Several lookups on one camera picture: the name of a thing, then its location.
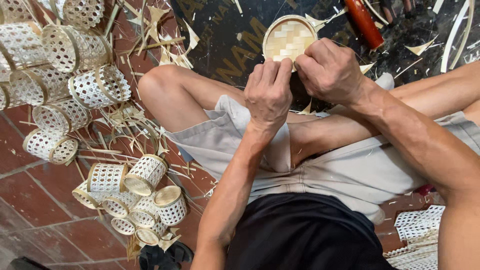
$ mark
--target wooden handle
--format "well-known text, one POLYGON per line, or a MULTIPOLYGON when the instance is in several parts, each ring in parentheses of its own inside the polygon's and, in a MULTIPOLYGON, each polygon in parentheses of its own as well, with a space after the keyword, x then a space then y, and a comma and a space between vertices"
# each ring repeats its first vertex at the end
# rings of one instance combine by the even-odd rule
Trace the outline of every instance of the wooden handle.
POLYGON ((352 16, 360 32, 365 36, 368 47, 370 49, 380 47, 384 43, 384 39, 361 0, 345 0, 345 3, 348 7, 348 13, 352 16))

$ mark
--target cylindrical basket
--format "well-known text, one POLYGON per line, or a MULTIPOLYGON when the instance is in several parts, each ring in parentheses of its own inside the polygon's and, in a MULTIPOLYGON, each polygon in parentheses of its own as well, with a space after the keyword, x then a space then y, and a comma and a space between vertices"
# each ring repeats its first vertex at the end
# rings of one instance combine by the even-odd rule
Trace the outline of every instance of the cylindrical basket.
POLYGON ((162 222, 168 226, 177 225, 187 215, 187 206, 181 189, 169 185, 155 194, 154 203, 162 222))
POLYGON ((82 106, 99 109, 130 98, 130 86, 118 68, 108 64, 72 77, 70 94, 82 106))
POLYGON ((25 138, 23 147, 28 153, 59 165, 73 158, 78 149, 78 141, 37 128, 25 138))
POLYGON ((42 130, 65 135, 87 126, 92 120, 92 114, 70 98, 35 107, 33 119, 42 130))
POLYGON ((130 211, 129 218, 133 223, 142 228, 150 228, 158 220, 156 206, 153 204, 155 194, 145 196, 130 211))
POLYGON ((13 71, 10 86, 20 99, 38 106, 69 96, 67 83, 71 76, 47 64, 13 71))
POLYGON ((0 0, 0 25, 33 20, 24 3, 29 5, 28 8, 32 12, 35 12, 29 0, 0 0))
POLYGON ((116 218, 125 218, 140 199, 132 192, 112 193, 102 203, 103 209, 116 218))
POLYGON ((15 70, 47 63, 40 29, 34 22, 0 25, 0 69, 15 70))
POLYGON ((103 17, 103 0, 38 0, 45 8, 69 25, 93 27, 103 17))
POLYGON ((160 242, 160 239, 167 228, 168 226, 159 221, 155 223, 152 228, 138 228, 135 231, 135 236, 138 241, 147 245, 158 245, 158 242, 160 242))
POLYGON ((282 61, 284 58, 294 61, 316 39, 315 28, 305 17, 282 16, 270 25, 264 35, 264 57, 270 57, 273 61, 282 61))
POLYGON ((127 171, 126 164, 94 163, 88 174, 88 192, 124 192, 123 177, 127 171))
POLYGON ((125 175, 123 182, 133 193, 149 196, 167 169, 167 164, 161 157, 145 154, 125 175))
POLYGON ((86 180, 74 189, 72 194, 81 204, 90 209, 97 209, 108 196, 108 192, 88 192, 86 180))
POLYGON ((15 92, 10 91, 10 85, 8 83, 0 82, 0 110, 24 104, 27 103, 18 98, 15 92))
POLYGON ((113 218, 111 224, 121 234, 132 235, 135 233, 135 224, 129 219, 113 218))
POLYGON ((89 70, 111 62, 111 49, 103 35, 71 25, 47 25, 42 45, 48 61, 62 72, 89 70))

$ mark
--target knee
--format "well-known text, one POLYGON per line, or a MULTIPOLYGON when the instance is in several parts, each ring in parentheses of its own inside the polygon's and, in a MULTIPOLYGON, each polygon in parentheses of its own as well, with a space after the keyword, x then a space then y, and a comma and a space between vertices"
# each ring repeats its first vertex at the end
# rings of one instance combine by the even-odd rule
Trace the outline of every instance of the knee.
POLYGON ((176 65, 161 65, 145 73, 138 82, 138 92, 142 99, 165 94, 167 89, 175 89, 170 86, 178 82, 180 68, 176 65))

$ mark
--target gray shorts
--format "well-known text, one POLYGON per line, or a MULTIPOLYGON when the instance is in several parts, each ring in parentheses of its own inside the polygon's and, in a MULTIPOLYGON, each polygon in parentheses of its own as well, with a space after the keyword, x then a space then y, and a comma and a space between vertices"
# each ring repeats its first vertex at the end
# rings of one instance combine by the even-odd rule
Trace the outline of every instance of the gray shorts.
MULTIPOLYGON (((220 180, 240 144, 250 113, 228 96, 219 99, 215 110, 205 112, 210 120, 166 135, 220 180)), ((468 121, 463 112, 436 122, 480 155, 480 129, 468 121)), ((306 160, 289 172, 278 172, 290 165, 288 134, 285 124, 267 149, 249 202, 267 194, 284 192, 331 195, 379 224, 385 216, 379 204, 426 183, 426 179, 407 165, 382 135, 306 160)))

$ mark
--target red tile floor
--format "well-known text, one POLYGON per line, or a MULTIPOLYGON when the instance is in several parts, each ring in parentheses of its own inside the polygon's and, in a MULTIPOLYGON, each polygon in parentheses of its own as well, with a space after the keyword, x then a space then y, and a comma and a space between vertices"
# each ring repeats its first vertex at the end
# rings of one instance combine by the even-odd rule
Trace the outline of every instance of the red tile floor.
MULTIPOLYGON (((136 8, 141 5, 141 1, 129 2, 136 8)), ((109 10, 110 7, 107 7, 106 14, 109 14, 109 10)), ((119 51, 129 50, 135 37, 135 29, 126 19, 124 11, 120 11, 117 23, 113 26, 117 55, 119 51)), ((176 22, 172 13, 168 15, 163 28, 173 33, 176 22)), ((130 60, 134 71, 146 73, 153 68, 157 62, 151 57, 159 59, 159 50, 152 49, 148 55, 145 52, 140 56, 133 54, 130 60)), ((136 94, 136 83, 128 65, 122 64, 118 56, 116 64, 131 83, 133 99, 143 105, 136 94)), ((73 162, 68 166, 53 165, 23 151, 23 139, 35 129, 33 125, 19 123, 28 120, 28 111, 27 106, 0 111, 0 270, 18 256, 27 256, 52 270, 138 269, 138 262, 135 265, 134 261, 126 260, 128 238, 111 228, 111 217, 105 215, 102 221, 95 210, 85 208, 73 198, 72 190, 83 181, 76 165, 73 162)), ((110 129, 99 123, 91 124, 89 133, 93 138, 97 131, 109 134, 110 129)), ((126 146, 120 141, 113 148, 127 152, 126 146)), ((184 166, 177 153, 176 147, 170 144, 168 163, 184 166)), ((82 154, 88 155, 88 152, 83 151, 82 154)), ((134 156, 139 157, 140 153, 134 153, 134 156)), ((78 159, 84 177, 94 161, 78 159)), ((187 174, 185 169, 175 169, 187 174)), ((204 195, 212 188, 210 182, 214 179, 200 169, 193 171, 192 175, 191 180, 175 175, 171 177, 196 204, 205 207, 208 198, 204 195)), ((159 188, 171 184, 165 177, 160 183, 159 188)), ((432 196, 426 199, 428 203, 434 203, 434 200, 438 203, 438 199, 432 196)), ((376 231, 385 251, 403 245, 393 227, 396 214, 405 209, 423 208, 426 203, 424 197, 414 194, 382 205, 387 220, 377 226, 376 231)), ((178 227, 182 235, 180 240, 195 250, 201 215, 192 208, 178 227)))

